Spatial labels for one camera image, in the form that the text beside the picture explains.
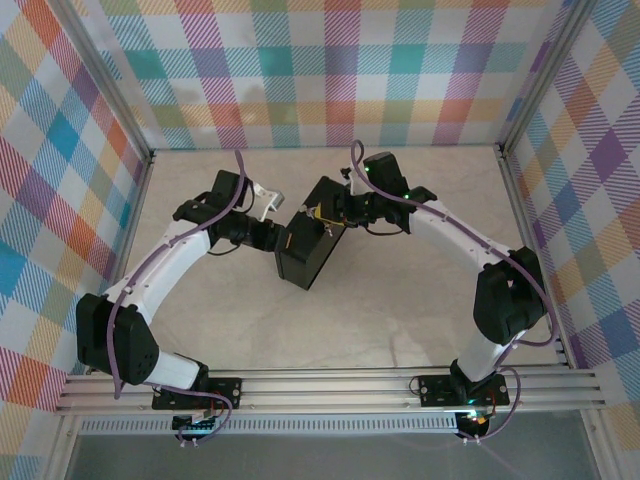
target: black cable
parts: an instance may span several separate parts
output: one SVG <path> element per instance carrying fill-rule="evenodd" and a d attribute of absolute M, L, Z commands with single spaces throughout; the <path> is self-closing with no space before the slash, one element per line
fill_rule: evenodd
<path fill-rule="evenodd" d="M 393 235 L 400 235 L 403 232 L 403 230 L 398 230 L 397 232 L 374 232 L 373 230 L 369 230 L 368 227 L 364 227 L 364 229 L 374 237 L 391 237 Z"/>
<path fill-rule="evenodd" d="M 214 257 L 222 257 L 223 255 L 228 255 L 232 252 L 235 252 L 237 249 L 239 249 L 242 246 L 242 244 L 240 245 L 236 245 L 235 247 L 227 250 L 226 252 L 220 252 L 220 253 L 216 253 L 216 252 L 212 252 L 211 250 L 209 250 L 207 253 L 209 255 L 213 255 Z"/>
<path fill-rule="evenodd" d="M 411 380 L 409 380 L 409 391 L 411 393 L 413 393 L 415 396 L 419 397 L 420 396 L 420 392 L 417 392 L 416 390 L 414 390 L 413 388 L 411 388 L 411 385 L 413 384 L 413 381 L 418 378 L 418 377 L 413 377 Z"/>

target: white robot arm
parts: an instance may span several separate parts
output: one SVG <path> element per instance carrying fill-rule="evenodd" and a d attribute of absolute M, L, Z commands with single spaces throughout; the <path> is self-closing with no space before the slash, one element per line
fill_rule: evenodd
<path fill-rule="evenodd" d="M 121 292 L 126 296 L 120 304 L 114 330 L 115 356 L 118 373 L 126 383 L 148 383 L 183 390 L 205 380 L 204 365 L 181 355 L 162 351 L 149 330 L 160 304 L 180 278 L 219 239 L 235 245 L 247 245 L 273 252 L 284 245 L 286 229 L 266 220 L 269 211 L 276 211 L 284 197 L 257 183 L 251 187 L 250 206 L 235 208 L 220 221 L 204 230 L 197 230 L 171 245 L 171 241 L 213 218 L 229 204 L 230 193 L 237 184 L 236 174 L 221 171 L 211 192 L 185 202 L 174 214 L 174 221 L 147 256 L 131 272 L 142 273 L 135 284 L 128 286 L 132 273 L 110 287 L 104 295 L 85 295 L 77 307 L 78 357 L 81 362 L 111 373 L 106 345 L 106 321 Z M 159 247 L 166 245 L 160 253 Z"/>

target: colorful plaid backdrop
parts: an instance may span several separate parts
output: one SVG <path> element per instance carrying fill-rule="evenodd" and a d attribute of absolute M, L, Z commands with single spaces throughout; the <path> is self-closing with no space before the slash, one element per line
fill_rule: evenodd
<path fill-rule="evenodd" d="M 640 2 L 601 0 L 513 159 L 581 367 L 640 472 Z"/>
<path fill-rule="evenodd" d="M 74 4 L 149 142 L 175 149 L 492 143 L 562 1 Z"/>
<path fill-rule="evenodd" d="M 0 0 L 0 478 L 35 476 L 142 162 L 45 0 Z"/>

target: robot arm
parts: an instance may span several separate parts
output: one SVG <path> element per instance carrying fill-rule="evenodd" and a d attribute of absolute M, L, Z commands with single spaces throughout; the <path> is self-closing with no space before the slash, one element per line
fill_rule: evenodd
<path fill-rule="evenodd" d="M 469 345 L 451 365 L 451 384 L 459 400 L 469 395 L 496 372 L 514 341 L 522 337 L 546 313 L 541 298 L 527 280 L 494 252 L 510 257 L 542 285 L 536 255 L 526 247 L 513 251 L 483 236 L 455 217 L 436 195 L 424 187 L 410 189 L 400 173 L 395 157 L 382 152 L 364 160 L 364 171 L 377 189 L 395 197 L 428 203 L 430 211 L 391 200 L 363 187 L 351 168 L 341 171 L 349 186 L 338 196 L 324 199 L 309 209 L 308 215 L 347 227 L 368 226 L 378 219 L 398 225 L 405 233 L 417 235 L 437 246 L 462 268 L 478 278 L 473 317 L 476 331 Z M 472 238 L 479 237 L 491 251 Z"/>
<path fill-rule="evenodd" d="M 237 182 L 238 175 L 220 171 L 210 192 L 178 208 L 173 215 L 174 221 L 152 252 L 215 217 L 231 201 Z M 130 273 L 104 295 L 86 294 L 78 302 L 78 357 L 82 363 L 111 373 L 106 347 L 107 320 L 124 289 L 127 295 L 118 310 L 114 330 L 115 357 L 122 380 L 133 385 L 150 383 L 183 390 L 207 390 L 208 368 L 189 358 L 160 350 L 149 326 L 171 289 L 218 240 L 226 239 L 234 245 L 247 245 L 265 252 L 282 248 L 287 238 L 286 229 L 265 217 L 268 211 L 279 207 L 284 197 L 257 183 L 248 183 L 252 194 L 248 209 L 236 208 L 209 228 L 165 248 L 151 260 L 133 286 L 127 287 Z M 246 190 L 236 207 L 244 203 L 245 193 Z M 138 271 L 150 256 L 147 255 L 132 272 Z"/>

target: black box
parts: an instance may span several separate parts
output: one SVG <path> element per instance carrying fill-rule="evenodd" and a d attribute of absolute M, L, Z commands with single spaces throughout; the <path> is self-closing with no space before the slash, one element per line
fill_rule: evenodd
<path fill-rule="evenodd" d="M 313 188 L 304 204 L 315 207 L 327 196 L 337 196 L 345 186 L 322 177 Z M 332 225 L 332 236 L 324 229 L 320 220 L 298 212 L 287 225 L 289 240 L 284 250 L 276 252 L 278 275 L 291 283 L 309 290 L 320 273 L 331 252 L 338 244 L 346 227 Z"/>

